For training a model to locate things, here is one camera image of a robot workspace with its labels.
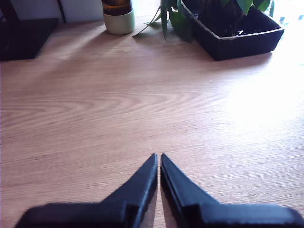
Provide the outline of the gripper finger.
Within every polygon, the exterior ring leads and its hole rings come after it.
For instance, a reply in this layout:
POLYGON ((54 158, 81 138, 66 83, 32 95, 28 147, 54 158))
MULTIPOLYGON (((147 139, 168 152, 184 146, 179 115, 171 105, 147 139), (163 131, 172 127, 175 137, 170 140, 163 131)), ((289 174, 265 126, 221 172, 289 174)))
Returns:
POLYGON ((102 228, 138 228, 157 187, 157 155, 101 202, 102 228))
POLYGON ((161 187, 179 228, 203 228, 201 206, 218 204, 166 155, 161 155, 161 187))

